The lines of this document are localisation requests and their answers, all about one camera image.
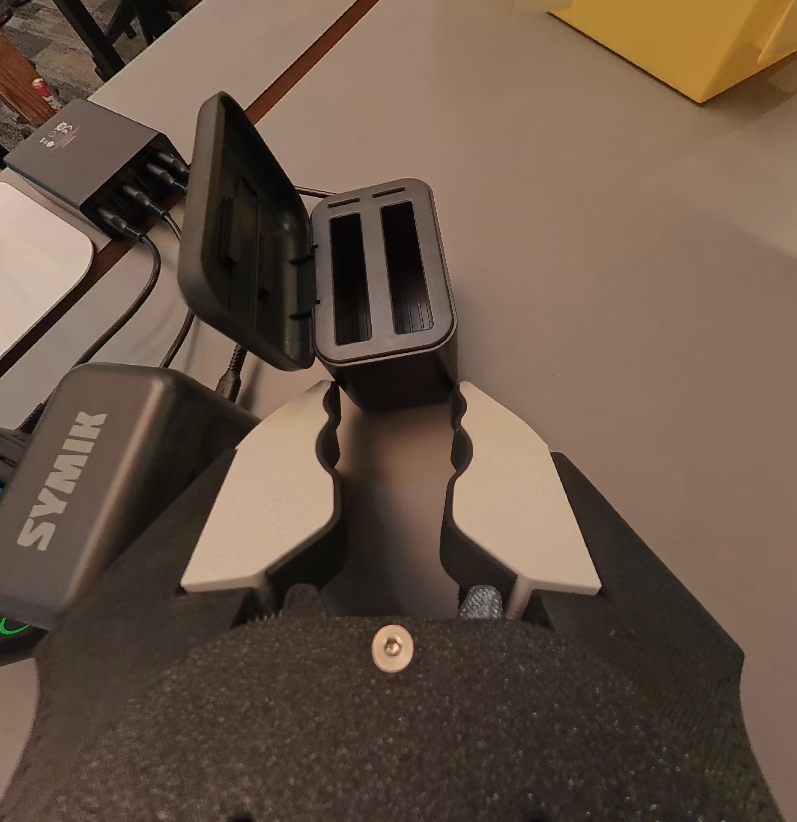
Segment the black chair legs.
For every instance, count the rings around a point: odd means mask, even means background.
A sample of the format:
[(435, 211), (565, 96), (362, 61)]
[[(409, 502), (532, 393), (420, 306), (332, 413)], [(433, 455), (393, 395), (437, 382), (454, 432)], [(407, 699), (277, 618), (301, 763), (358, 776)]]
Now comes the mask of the black chair legs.
[(106, 30), (81, 1), (54, 1), (58, 11), (74, 30), (90, 52), (96, 75), (108, 81), (125, 67), (125, 62), (116, 51), (114, 43), (118, 36), (132, 27), (134, 19), (149, 20), (156, 9), (151, 2), (122, 1), (116, 8), (113, 20)]

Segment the black multi-port charger hub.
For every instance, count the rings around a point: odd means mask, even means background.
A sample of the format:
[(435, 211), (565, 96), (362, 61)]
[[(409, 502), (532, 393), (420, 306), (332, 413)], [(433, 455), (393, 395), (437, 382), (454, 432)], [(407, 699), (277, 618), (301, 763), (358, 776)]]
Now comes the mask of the black multi-port charger hub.
[(138, 238), (188, 163), (160, 131), (86, 99), (58, 111), (5, 157), (6, 166), (112, 239)]

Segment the black battery charging case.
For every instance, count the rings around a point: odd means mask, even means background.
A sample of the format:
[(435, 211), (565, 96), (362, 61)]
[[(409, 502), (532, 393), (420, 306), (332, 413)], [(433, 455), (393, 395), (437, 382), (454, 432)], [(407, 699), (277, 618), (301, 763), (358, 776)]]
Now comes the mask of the black battery charging case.
[(457, 384), (430, 186), (398, 179), (308, 211), (223, 91), (198, 113), (177, 279), (201, 321), (281, 371), (320, 360), (360, 408), (437, 404)]

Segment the wooden furniture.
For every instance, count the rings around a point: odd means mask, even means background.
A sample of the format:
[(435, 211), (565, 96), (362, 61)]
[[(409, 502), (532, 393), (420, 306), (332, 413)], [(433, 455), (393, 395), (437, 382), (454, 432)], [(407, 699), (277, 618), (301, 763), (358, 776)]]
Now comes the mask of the wooden furniture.
[(0, 101), (10, 109), (17, 121), (38, 128), (57, 111), (50, 108), (32, 87), (35, 77), (42, 76), (12, 45), (0, 26)]

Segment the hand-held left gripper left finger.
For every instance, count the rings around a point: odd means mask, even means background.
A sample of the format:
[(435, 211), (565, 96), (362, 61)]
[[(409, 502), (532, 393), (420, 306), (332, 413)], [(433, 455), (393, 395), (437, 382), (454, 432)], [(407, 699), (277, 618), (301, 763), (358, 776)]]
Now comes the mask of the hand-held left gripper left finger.
[(251, 589), (279, 608), (290, 588), (324, 588), (342, 570), (336, 382), (321, 380), (236, 447), (181, 575), (187, 593)]

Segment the white flat rounded device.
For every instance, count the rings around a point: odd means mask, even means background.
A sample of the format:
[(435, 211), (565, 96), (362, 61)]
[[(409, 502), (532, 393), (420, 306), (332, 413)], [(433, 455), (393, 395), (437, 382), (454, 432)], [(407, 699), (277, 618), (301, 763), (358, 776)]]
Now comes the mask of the white flat rounded device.
[(90, 238), (0, 182), (0, 360), (89, 271)]

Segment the yellow bin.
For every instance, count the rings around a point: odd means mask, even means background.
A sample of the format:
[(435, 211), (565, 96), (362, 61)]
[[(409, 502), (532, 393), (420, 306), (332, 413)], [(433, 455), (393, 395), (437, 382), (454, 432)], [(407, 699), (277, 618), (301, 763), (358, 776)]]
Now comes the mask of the yellow bin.
[(573, 1), (550, 13), (700, 104), (797, 52), (797, 1)]

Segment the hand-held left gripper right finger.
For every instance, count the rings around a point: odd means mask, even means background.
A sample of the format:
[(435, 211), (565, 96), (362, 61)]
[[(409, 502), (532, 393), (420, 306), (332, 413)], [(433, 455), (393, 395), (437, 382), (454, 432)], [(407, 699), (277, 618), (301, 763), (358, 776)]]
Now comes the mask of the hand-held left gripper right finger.
[(558, 620), (603, 583), (545, 441), (476, 385), (453, 395), (441, 565), (465, 618)]

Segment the black power box white lettering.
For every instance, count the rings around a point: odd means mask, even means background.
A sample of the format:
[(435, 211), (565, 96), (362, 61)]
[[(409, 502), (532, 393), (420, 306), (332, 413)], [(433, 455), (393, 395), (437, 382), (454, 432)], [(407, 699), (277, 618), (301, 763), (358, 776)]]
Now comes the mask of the black power box white lettering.
[(51, 629), (259, 422), (171, 368), (71, 370), (0, 494), (0, 617)]

